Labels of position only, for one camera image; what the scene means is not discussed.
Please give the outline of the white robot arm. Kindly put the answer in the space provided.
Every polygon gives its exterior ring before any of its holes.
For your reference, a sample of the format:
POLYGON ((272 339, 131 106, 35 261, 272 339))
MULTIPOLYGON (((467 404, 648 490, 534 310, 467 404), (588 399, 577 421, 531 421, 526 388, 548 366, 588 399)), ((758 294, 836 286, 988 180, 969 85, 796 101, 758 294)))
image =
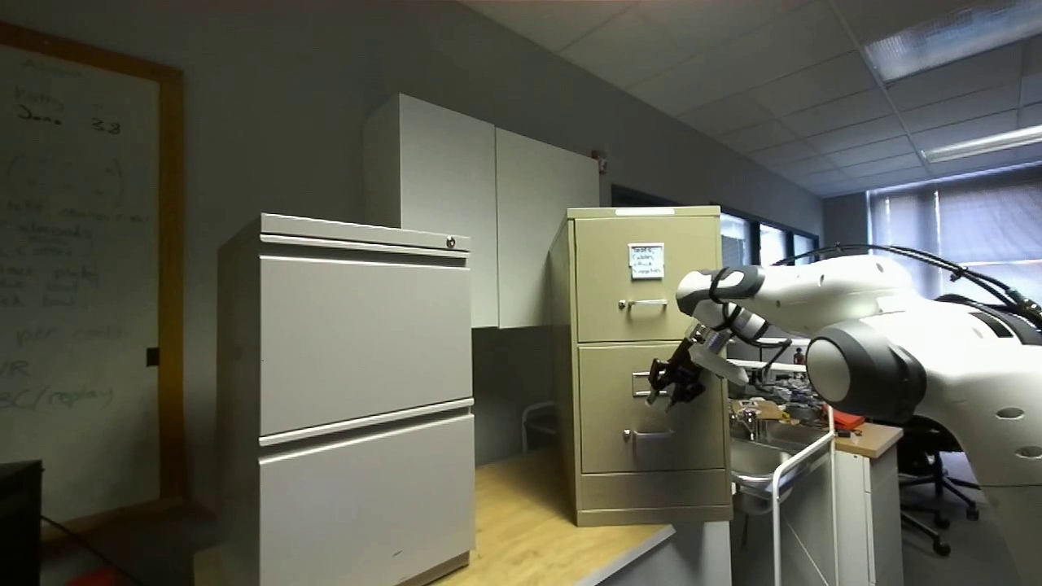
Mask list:
POLYGON ((1042 586, 1042 344, 1039 314, 975 301, 927 301, 889 258, 851 254, 799 267, 693 269, 677 285, 693 319, 650 393, 693 401, 718 375, 748 375, 723 355, 769 329, 804 339, 822 401, 865 421, 941 425, 975 465, 1021 586, 1042 586))

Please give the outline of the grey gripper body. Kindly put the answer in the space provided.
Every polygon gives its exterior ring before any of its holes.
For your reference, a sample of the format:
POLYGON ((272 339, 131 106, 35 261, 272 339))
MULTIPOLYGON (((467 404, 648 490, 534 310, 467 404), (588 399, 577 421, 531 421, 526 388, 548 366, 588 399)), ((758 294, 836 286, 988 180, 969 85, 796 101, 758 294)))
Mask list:
POLYGON ((708 349, 683 339, 666 366, 671 370, 671 399, 675 383, 696 380, 696 399, 708 390, 710 378, 723 378, 728 366, 708 349))

